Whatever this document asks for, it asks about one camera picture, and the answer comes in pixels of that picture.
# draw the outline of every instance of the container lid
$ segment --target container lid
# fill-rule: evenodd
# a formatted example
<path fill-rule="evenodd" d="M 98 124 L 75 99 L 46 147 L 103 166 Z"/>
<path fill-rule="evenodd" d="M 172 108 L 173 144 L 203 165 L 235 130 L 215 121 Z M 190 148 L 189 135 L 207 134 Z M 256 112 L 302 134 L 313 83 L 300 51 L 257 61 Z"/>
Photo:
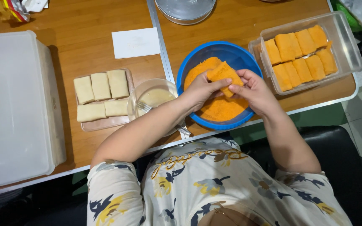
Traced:
<path fill-rule="evenodd" d="M 36 35 L 0 34 L 0 185 L 51 170 L 43 78 Z"/>
<path fill-rule="evenodd" d="M 179 20 L 200 18 L 212 10 L 216 0 L 156 0 L 158 8 Z"/>

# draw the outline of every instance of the shirt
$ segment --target shirt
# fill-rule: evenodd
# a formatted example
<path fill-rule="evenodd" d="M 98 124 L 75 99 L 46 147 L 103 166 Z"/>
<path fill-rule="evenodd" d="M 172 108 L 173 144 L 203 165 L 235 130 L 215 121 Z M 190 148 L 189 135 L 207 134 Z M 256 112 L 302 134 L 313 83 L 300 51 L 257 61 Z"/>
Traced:
<path fill-rule="evenodd" d="M 158 153 L 142 183 L 133 164 L 105 161 L 88 174 L 87 225 L 197 226 L 229 208 L 260 226 L 351 225 L 324 172 L 273 179 L 234 141 L 210 137 Z"/>

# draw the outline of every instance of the table surface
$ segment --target table surface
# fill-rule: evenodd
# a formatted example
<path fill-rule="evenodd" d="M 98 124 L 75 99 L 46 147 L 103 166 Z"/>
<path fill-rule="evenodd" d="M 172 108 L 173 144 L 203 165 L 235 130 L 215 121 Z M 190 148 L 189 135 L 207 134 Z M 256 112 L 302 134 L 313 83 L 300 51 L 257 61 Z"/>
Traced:
<path fill-rule="evenodd" d="M 224 40 L 244 48 L 259 37 L 262 30 L 330 12 L 326 0 L 283 1 L 265 3 L 258 0 L 219 0 L 203 22 L 183 26 L 170 22 L 158 10 L 174 78 L 183 59 L 195 47 L 208 41 Z M 84 132 L 76 121 L 73 79 L 96 72 L 128 68 L 134 85 L 151 78 L 166 79 L 160 55 L 115 59 L 111 32 L 152 27 L 146 0 L 61 0 L 31 16 L 26 24 L 0 21 L 0 33 L 32 30 L 37 39 L 49 47 L 57 79 L 67 161 L 58 165 L 52 175 L 90 164 L 99 144 L 119 127 Z M 277 98 L 285 111 L 345 98 L 355 93 L 353 76 L 332 84 Z M 212 130 L 186 119 L 193 135 Z M 179 133 L 160 139 L 154 146 L 181 140 Z"/>

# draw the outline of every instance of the blue bowl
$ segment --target blue bowl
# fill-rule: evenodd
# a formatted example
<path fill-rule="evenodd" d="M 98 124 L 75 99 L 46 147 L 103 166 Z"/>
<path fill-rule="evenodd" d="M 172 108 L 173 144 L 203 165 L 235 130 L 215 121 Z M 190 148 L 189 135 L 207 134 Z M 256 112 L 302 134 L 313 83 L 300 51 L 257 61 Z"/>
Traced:
<path fill-rule="evenodd" d="M 184 80 L 189 70 L 210 57 L 218 57 L 221 61 L 227 61 L 227 64 L 234 70 L 249 69 L 263 78 L 258 64 L 247 50 L 227 41 L 211 41 L 195 48 L 182 62 L 177 75 L 178 95 L 181 95 L 184 92 Z M 228 121 L 218 122 L 206 120 L 199 117 L 194 112 L 189 116 L 202 126 L 215 130 L 229 130 L 248 121 L 254 114 L 255 112 L 248 107 L 238 116 Z"/>

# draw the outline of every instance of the white plastic lid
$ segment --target white plastic lid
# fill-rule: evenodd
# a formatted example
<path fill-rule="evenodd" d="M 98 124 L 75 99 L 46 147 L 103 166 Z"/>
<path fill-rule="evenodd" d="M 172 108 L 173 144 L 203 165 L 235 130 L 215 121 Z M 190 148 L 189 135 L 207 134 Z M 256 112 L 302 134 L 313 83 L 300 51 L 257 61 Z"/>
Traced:
<path fill-rule="evenodd" d="M 51 170 L 51 142 L 36 35 L 0 34 L 0 185 Z"/>

